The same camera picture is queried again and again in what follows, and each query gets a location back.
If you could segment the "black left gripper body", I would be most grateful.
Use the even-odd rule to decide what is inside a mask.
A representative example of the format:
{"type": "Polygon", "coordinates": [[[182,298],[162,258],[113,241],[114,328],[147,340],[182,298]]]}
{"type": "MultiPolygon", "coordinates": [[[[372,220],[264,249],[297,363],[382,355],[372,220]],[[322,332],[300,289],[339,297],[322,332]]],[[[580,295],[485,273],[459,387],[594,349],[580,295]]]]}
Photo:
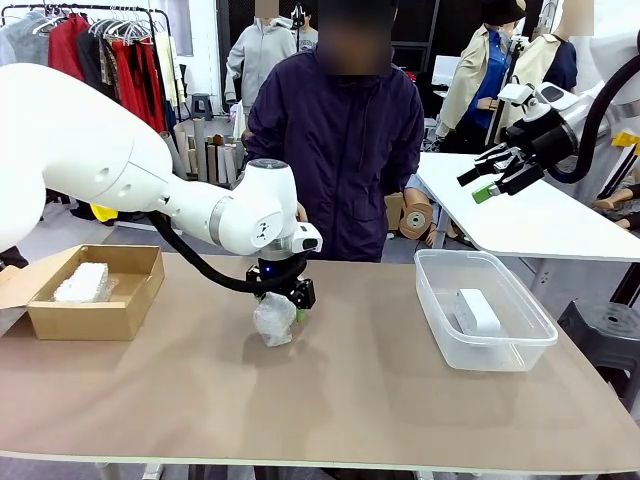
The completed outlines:
{"type": "Polygon", "coordinates": [[[269,284],[266,292],[282,295],[297,308],[312,308],[316,301],[313,281],[304,278],[306,255],[293,255],[284,260],[258,259],[245,275],[247,282],[269,284]]]}

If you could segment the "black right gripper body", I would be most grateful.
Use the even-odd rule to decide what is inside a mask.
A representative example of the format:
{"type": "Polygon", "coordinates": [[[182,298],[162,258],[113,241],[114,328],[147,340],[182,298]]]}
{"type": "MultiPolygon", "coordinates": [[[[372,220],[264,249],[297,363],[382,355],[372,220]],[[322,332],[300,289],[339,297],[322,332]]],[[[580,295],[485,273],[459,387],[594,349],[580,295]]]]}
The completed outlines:
{"type": "Polygon", "coordinates": [[[556,111],[537,120],[521,119],[502,134],[502,146],[511,155],[511,163],[496,182],[501,194],[513,196],[546,173],[561,183],[570,183],[572,173],[557,164],[578,153],[576,134],[556,111]]]}

